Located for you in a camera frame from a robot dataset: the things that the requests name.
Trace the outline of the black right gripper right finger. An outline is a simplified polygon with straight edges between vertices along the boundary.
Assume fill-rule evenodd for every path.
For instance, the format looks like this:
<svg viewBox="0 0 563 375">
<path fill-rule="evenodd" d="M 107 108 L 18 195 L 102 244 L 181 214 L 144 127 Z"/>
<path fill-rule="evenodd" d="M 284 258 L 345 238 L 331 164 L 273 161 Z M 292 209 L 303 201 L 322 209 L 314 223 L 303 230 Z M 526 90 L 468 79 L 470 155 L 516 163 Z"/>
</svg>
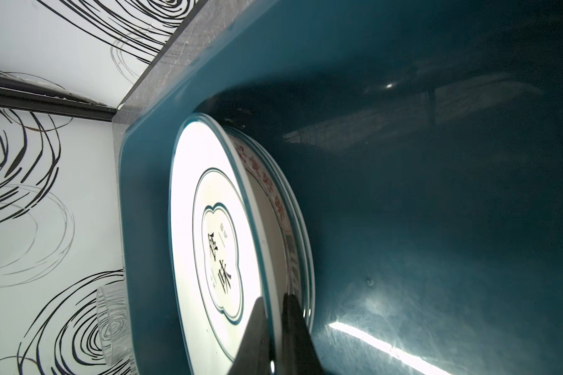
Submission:
<svg viewBox="0 0 563 375">
<path fill-rule="evenodd" d="M 281 322 L 281 374 L 325 375 L 295 295 L 284 295 Z"/>
</svg>

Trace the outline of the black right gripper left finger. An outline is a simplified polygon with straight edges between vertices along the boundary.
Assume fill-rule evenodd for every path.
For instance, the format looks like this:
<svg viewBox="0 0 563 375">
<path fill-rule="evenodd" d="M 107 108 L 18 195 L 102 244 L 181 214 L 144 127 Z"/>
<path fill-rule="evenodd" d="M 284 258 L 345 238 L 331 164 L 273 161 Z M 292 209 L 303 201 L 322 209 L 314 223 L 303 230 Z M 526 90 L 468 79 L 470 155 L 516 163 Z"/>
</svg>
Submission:
<svg viewBox="0 0 563 375">
<path fill-rule="evenodd" d="M 270 336 L 264 299 L 259 297 L 250 314 L 237 356 L 228 375 L 270 373 Z"/>
</svg>

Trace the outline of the white plate red characters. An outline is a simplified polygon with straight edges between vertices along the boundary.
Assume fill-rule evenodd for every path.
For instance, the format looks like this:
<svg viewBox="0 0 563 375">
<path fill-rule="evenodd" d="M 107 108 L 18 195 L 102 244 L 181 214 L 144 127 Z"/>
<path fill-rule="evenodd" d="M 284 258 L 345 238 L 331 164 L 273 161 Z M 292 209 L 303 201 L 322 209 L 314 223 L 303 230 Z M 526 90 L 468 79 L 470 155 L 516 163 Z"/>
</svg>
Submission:
<svg viewBox="0 0 563 375">
<path fill-rule="evenodd" d="M 298 232 L 299 245 L 299 264 L 302 275 L 306 278 L 305 284 L 307 285 L 306 301 L 303 301 L 304 319 L 309 333 L 312 332 L 314 326 L 314 313 L 316 306 L 316 288 L 315 288 L 315 273 L 314 262 L 311 249 L 311 241 L 307 232 L 307 227 L 304 222 L 303 213 L 297 201 L 297 197 L 289 184 L 288 179 L 284 175 L 282 169 L 277 164 L 272 155 L 255 139 L 247 136 L 248 141 L 251 142 L 256 154 L 264 161 L 265 166 L 270 172 L 275 175 L 275 184 L 282 190 L 281 200 L 286 204 L 286 209 L 290 212 L 290 223 L 292 229 Z"/>
</svg>

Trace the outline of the white plate quatrefoil motif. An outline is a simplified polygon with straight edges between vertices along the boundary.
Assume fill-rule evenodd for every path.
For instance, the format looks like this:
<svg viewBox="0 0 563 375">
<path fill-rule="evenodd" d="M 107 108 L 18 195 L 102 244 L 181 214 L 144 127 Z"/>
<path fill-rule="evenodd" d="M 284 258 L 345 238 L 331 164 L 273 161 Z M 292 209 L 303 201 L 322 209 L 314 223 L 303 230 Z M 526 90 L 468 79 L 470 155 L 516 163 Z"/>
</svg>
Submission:
<svg viewBox="0 0 563 375">
<path fill-rule="evenodd" d="M 230 137 L 206 114 L 191 115 L 176 139 L 169 228 L 192 373 L 228 373 L 257 302 L 264 304 L 265 333 L 278 355 L 280 302 L 262 216 Z"/>
</svg>

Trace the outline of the teal rimmed white plate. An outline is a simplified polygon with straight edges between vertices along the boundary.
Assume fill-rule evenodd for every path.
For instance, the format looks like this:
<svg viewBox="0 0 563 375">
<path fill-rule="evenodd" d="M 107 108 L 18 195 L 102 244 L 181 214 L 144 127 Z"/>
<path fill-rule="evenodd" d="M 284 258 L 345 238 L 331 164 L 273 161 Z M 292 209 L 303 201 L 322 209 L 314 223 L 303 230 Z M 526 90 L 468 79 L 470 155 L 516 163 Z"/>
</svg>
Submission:
<svg viewBox="0 0 563 375">
<path fill-rule="evenodd" d="M 295 295 L 303 310 L 306 301 L 306 278 L 302 275 L 299 264 L 298 232 L 291 227 L 290 212 L 282 201 L 282 189 L 275 184 L 275 175 L 270 172 L 264 161 L 256 154 L 246 134 L 227 127 L 239 159 L 249 178 L 254 191 L 266 233 L 271 236 L 271 260 L 274 267 L 275 285 L 278 300 L 283 304 L 283 295 Z"/>
</svg>

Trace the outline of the teal plastic bin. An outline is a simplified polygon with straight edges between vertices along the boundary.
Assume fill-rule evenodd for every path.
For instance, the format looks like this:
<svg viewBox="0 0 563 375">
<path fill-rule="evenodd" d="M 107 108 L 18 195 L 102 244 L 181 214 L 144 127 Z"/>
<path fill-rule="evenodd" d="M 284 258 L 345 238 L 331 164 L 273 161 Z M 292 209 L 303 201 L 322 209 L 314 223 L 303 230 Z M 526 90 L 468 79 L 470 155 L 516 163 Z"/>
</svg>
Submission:
<svg viewBox="0 0 563 375">
<path fill-rule="evenodd" d="M 194 112 L 287 176 L 330 374 L 563 374 L 563 1 L 205 1 L 118 123 L 136 363 L 191 374 L 169 173 Z"/>
</svg>

